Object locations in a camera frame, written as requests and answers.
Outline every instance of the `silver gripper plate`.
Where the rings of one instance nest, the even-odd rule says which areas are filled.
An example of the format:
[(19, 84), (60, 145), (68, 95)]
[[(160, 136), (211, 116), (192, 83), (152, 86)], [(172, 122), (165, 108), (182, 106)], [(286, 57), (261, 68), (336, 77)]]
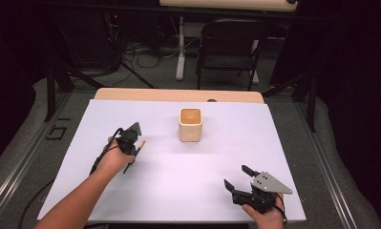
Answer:
[(251, 184), (265, 192), (292, 194), (291, 189), (285, 186), (268, 172), (261, 172), (252, 181)]

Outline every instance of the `chair backrest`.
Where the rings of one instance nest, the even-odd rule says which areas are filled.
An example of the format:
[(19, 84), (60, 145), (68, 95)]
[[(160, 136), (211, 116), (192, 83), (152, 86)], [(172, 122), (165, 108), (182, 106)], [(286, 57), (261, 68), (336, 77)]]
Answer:
[(268, 33), (267, 25), (259, 20), (216, 19), (207, 23), (201, 31), (201, 52), (251, 54), (252, 42), (266, 39)]

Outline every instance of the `desk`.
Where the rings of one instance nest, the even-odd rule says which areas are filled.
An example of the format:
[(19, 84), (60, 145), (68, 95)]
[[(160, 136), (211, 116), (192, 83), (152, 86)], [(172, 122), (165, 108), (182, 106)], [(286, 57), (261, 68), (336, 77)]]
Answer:
[[(211, 98), (221, 102), (205, 102)], [(179, 141), (179, 108), (188, 106), (203, 110), (200, 142)], [(144, 89), (98, 91), (39, 219), (88, 176), (107, 136), (133, 121), (140, 123), (138, 142), (146, 139), (146, 146), (127, 173), (110, 182), (89, 221), (250, 222), (223, 185), (227, 178), (237, 189), (250, 191), (251, 178), (242, 172), (242, 164), (270, 172), (293, 190), (285, 197), (287, 216), (294, 221), (306, 219), (271, 114), (259, 93)], [(260, 128), (252, 129), (257, 124)]]
[[(230, 10), (262, 10), (262, 11), (277, 11), (277, 12), (295, 12), (297, 4), (289, 4), (286, 0), (160, 0), (160, 5), (165, 7), (183, 7), (183, 8), (212, 8), (212, 9), (230, 9)], [(192, 23), (186, 29), (186, 23), (183, 17), (180, 18), (180, 34), (179, 34), (179, 60), (176, 71), (176, 79), (183, 80), (185, 50), (184, 37), (193, 36), (200, 37), (203, 24)], [(253, 84), (259, 83), (257, 71), (253, 76)]]

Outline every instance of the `gray carpet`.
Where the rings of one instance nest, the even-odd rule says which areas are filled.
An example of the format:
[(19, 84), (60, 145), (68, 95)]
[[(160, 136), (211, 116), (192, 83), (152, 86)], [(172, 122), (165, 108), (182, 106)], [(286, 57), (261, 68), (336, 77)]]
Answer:
[[(281, 45), (278, 44), (278, 41), (268, 43), (265, 46), (258, 65), (261, 82), (254, 85), (252, 91), (264, 92), (269, 89), (268, 81), (280, 48)], [(144, 54), (136, 56), (136, 58), (140, 58), (140, 61), (150, 66), (158, 63), (152, 55)], [(159, 64), (151, 69), (139, 67), (136, 61), (132, 63), (133, 68), (138, 73), (160, 88), (196, 89), (195, 59), (190, 53), (186, 59), (185, 76), (182, 81), (175, 80), (177, 58), (162, 58)], [(106, 86), (147, 88), (146, 85), (124, 69), (119, 69), (110, 75), (97, 77), (96, 80)], [(27, 166), (27, 172), (20, 176), (18, 186), (11, 189), (13, 193), (9, 193), (9, 198), (5, 198), (7, 201), (1, 205), (0, 228), (17, 228), (23, 210), (30, 199), (45, 184), (56, 177), (80, 118), (84, 114), (89, 99), (93, 98), (95, 94), (91, 86), (79, 79), (74, 79), (74, 84), (76, 90), (72, 94), (57, 93), (58, 101), (63, 99), (62, 101), (65, 102), (64, 106), (58, 107), (58, 113), (50, 123), (42, 122), (46, 114), (45, 80), (35, 85), (37, 98), (32, 112), (0, 158), (1, 189), (2, 184), (12, 175), (20, 161), (31, 154), (29, 151), (34, 154), (31, 164)], [(201, 88), (205, 90), (245, 91), (246, 86), (247, 77), (244, 75), (222, 77), (221, 74), (221, 77), (217, 78), (214, 74), (207, 73), (207, 77), (201, 83)], [(315, 155), (317, 148), (312, 143), (311, 132), (307, 131), (307, 125), (301, 118), (300, 108), (304, 104), (292, 103), (289, 98), (290, 92), (292, 89), (286, 89), (276, 96), (265, 99), (272, 112), (288, 165), (307, 215), (307, 221), (290, 223), (286, 228), (346, 228), (338, 208), (335, 207), (334, 196), (329, 192), (320, 163)], [(328, 123), (326, 105), (321, 100), (317, 104), (315, 122), (317, 133), (315, 136), (320, 141), (333, 173), (337, 175), (337, 182), (345, 194), (344, 197), (346, 197), (354, 218), (355, 228), (381, 228), (372, 207), (357, 191), (349, 172), (346, 171), (337, 155), (333, 134)], [(67, 128), (61, 140), (45, 138), (45, 136), (59, 134), (50, 135), (53, 126)], [(32, 228), (36, 224), (36, 217), (42, 206), (40, 199), (48, 194), (50, 188), (51, 185), (32, 202), (24, 216), (23, 228)], [(250, 224), (249, 227), (255, 228), (256, 226)]]

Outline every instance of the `wooden surface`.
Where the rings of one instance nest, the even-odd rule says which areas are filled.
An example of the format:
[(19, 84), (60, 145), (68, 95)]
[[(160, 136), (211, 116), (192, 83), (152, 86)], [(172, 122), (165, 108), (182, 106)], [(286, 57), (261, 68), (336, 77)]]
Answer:
[(160, 0), (161, 6), (239, 10), (295, 11), (297, 3), (286, 0)]
[(95, 99), (176, 102), (203, 102), (215, 99), (218, 102), (265, 103), (262, 95), (257, 92), (165, 89), (101, 88), (95, 94)]

